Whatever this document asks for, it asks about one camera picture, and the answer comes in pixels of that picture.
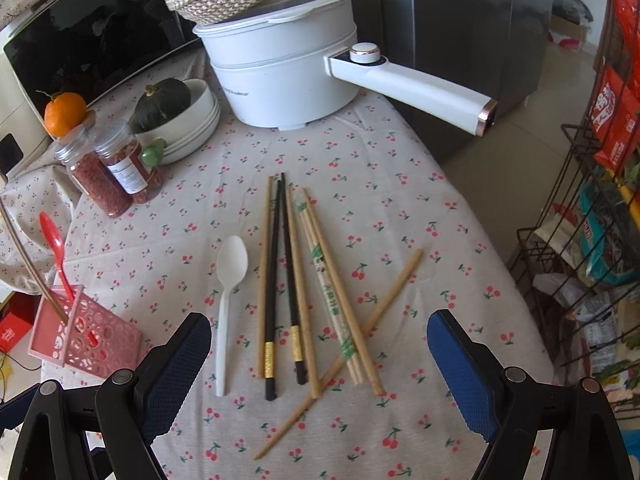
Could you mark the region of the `plain wooden chopstick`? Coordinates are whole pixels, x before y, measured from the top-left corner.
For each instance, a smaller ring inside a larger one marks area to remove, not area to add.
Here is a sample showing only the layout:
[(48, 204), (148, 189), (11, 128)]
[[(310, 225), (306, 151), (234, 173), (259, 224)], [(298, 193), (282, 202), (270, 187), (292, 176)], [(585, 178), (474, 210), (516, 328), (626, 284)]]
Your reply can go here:
[(268, 281), (268, 262), (269, 262), (269, 244), (271, 233), (271, 193), (272, 193), (273, 177), (268, 176), (266, 181), (266, 189), (264, 200), (262, 201), (262, 225), (260, 232), (260, 259), (259, 259), (259, 285), (258, 285), (258, 303), (257, 303), (257, 350), (256, 350), (256, 376), (258, 378), (265, 377), (265, 338), (266, 338), (266, 301), (267, 301), (267, 281)]

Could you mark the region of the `teal snack bag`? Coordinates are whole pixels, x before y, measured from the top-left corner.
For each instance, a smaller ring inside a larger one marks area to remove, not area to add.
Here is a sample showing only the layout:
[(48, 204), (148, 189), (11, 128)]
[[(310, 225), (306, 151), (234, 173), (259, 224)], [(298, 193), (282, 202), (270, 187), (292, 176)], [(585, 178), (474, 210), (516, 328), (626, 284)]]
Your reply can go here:
[(578, 208), (588, 278), (608, 286), (638, 281), (639, 229), (618, 189), (611, 182), (588, 180), (580, 189)]

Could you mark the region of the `stacked white bowls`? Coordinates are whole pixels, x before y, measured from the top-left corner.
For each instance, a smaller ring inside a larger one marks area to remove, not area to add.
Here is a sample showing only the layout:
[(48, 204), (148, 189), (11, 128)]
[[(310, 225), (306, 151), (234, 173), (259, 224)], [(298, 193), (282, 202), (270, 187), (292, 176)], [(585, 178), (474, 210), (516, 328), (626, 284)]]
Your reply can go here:
[(137, 134), (144, 148), (157, 139), (167, 143), (162, 165), (178, 162), (198, 150), (213, 135), (220, 119), (221, 107), (208, 83), (203, 79), (188, 79), (184, 83), (191, 92), (190, 107), (166, 124)]

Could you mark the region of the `pink plastic utensil basket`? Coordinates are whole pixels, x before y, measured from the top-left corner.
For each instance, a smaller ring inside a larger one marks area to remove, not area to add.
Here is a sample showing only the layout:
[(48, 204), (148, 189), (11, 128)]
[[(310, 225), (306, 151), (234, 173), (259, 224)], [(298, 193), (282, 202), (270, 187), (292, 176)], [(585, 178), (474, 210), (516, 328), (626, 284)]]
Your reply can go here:
[(74, 289), (72, 304), (62, 286), (51, 289), (67, 323), (58, 318), (47, 298), (40, 300), (28, 354), (99, 378), (121, 368), (136, 368), (141, 361), (140, 330), (87, 296), (81, 285)]

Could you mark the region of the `red plastic spoon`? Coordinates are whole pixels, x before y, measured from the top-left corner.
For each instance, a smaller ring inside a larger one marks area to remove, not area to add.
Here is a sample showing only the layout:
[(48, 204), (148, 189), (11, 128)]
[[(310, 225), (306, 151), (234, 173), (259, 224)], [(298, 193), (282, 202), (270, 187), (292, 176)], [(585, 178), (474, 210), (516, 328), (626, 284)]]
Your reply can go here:
[(64, 271), (65, 245), (62, 235), (58, 227), (44, 211), (41, 211), (39, 214), (39, 222), (41, 232), (53, 252), (56, 270), (58, 270), (58, 275), (62, 281), (68, 301), (70, 304), (73, 304), (75, 294)]

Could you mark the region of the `black microwave oven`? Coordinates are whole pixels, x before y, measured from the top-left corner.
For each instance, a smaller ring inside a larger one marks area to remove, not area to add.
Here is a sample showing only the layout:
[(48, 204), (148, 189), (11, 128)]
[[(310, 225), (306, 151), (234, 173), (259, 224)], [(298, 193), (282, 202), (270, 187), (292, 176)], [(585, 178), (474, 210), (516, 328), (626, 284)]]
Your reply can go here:
[(38, 115), (50, 97), (80, 94), (88, 104), (198, 41), (165, 0), (48, 0), (3, 47), (25, 99)]

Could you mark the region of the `red snack bag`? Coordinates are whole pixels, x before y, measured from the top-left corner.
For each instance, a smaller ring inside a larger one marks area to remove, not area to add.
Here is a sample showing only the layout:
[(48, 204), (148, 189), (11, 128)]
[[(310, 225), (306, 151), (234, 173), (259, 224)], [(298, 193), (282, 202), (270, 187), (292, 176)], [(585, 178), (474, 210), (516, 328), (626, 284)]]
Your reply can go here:
[(594, 159), (616, 172), (639, 144), (639, 101), (608, 64), (603, 66), (589, 121), (600, 145)]

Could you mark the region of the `small green jar lid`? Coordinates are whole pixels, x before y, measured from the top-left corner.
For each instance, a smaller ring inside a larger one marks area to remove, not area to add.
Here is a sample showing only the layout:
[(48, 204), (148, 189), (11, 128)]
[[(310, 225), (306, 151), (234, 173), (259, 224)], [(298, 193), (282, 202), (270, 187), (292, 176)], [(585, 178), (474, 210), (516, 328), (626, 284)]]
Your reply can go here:
[(141, 152), (141, 161), (145, 167), (155, 168), (160, 166), (162, 162), (164, 151), (167, 146), (167, 142), (158, 138), (151, 142), (146, 148), (144, 148)]

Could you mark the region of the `dark green squash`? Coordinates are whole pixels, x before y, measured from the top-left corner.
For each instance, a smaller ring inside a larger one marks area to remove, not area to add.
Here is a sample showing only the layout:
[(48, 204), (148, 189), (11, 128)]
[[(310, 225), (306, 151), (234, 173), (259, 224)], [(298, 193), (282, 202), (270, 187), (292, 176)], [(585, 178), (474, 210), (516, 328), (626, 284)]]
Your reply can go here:
[(191, 105), (189, 87), (175, 78), (148, 84), (134, 108), (129, 125), (134, 133), (147, 132), (167, 124)]

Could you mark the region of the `long wooden chopstick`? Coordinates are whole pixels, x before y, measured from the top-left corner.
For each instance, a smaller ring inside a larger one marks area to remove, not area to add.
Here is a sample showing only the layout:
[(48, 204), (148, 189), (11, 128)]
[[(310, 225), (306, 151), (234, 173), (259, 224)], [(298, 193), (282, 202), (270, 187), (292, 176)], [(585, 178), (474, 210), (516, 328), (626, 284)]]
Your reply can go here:
[(357, 348), (360, 361), (362, 362), (364, 370), (366, 371), (367, 378), (369, 379), (374, 393), (377, 396), (382, 396), (382, 394), (385, 392), (382, 380), (380, 379), (380, 376), (378, 376), (378, 372), (376, 371), (376, 368), (373, 364), (373, 360), (368, 350), (366, 340), (364, 339), (355, 312), (354, 310), (352, 310), (352, 305), (350, 304), (347, 297), (343, 280), (341, 279), (340, 274), (338, 274), (337, 264), (334, 261), (330, 245), (326, 241), (326, 237), (322, 233), (320, 222), (318, 221), (316, 213), (314, 212), (314, 206), (312, 206), (311, 199), (308, 196), (306, 188), (302, 188), (300, 194), (302, 194), (302, 197), (306, 204), (306, 211), (308, 212), (312, 228), (318, 235), (318, 241), (322, 249), (324, 258), (326, 259), (326, 265), (328, 266), (332, 282), (335, 285), (338, 301), (340, 302), (344, 317), (346, 318), (350, 333), (352, 334), (352, 340), (354, 341), (354, 344)]

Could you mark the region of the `grey refrigerator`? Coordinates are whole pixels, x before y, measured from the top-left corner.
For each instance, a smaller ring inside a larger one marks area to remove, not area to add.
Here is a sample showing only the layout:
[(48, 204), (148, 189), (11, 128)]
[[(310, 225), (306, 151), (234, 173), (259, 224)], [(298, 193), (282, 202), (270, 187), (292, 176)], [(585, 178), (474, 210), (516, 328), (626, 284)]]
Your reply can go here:
[(552, 0), (352, 0), (358, 37), (392, 62), (462, 84), (504, 116), (538, 88)]

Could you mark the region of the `orange tangerine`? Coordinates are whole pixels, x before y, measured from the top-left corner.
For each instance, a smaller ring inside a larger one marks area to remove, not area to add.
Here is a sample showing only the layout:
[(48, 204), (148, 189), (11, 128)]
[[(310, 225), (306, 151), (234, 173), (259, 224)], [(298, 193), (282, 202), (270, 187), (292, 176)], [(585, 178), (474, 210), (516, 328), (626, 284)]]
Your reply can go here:
[(82, 123), (87, 114), (85, 99), (76, 92), (47, 93), (38, 90), (49, 99), (44, 108), (43, 127), (52, 138), (62, 138)]

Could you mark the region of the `white electric cooking pot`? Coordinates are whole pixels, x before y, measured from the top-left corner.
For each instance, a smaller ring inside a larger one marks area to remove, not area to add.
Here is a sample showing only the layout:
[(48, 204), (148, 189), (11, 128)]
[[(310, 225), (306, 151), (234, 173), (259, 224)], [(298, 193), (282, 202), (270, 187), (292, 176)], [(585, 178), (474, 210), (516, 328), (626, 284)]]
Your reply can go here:
[(265, 0), (233, 21), (195, 26), (232, 112), (244, 124), (295, 130), (368, 89), (472, 136), (497, 102), (454, 82), (390, 62), (361, 42), (352, 0)]

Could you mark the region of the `white plastic spoon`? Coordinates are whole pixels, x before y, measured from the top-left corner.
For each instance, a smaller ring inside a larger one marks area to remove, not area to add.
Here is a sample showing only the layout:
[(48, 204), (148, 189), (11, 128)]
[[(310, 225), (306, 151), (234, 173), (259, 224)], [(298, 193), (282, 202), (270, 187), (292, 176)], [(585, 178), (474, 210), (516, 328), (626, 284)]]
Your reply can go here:
[(226, 394), (230, 296), (232, 290), (244, 280), (247, 269), (248, 255), (242, 238), (237, 235), (229, 236), (222, 243), (216, 262), (217, 278), (222, 287), (215, 351), (216, 396)]

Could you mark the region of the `paper chopstick pair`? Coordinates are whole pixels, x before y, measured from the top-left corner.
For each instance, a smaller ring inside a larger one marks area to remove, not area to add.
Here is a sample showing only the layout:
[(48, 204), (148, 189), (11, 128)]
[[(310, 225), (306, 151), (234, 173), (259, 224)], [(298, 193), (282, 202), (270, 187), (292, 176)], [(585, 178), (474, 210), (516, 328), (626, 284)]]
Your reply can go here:
[(308, 212), (306, 211), (305, 202), (300, 202), (297, 205), (297, 211), (300, 222), (302, 222), (303, 232), (306, 238), (312, 265), (316, 271), (324, 303), (326, 304), (326, 312), (328, 312), (328, 317), (332, 323), (334, 332), (336, 333), (337, 341), (340, 344), (342, 357), (346, 361), (347, 369), (352, 381), (356, 385), (361, 385), (363, 383), (363, 372), (356, 346), (352, 340), (352, 334), (350, 333), (348, 324), (344, 318), (340, 303), (338, 302), (332, 278), (330, 277), (328, 267), (326, 266), (326, 259), (324, 258), (320, 247), (318, 236), (312, 228)]

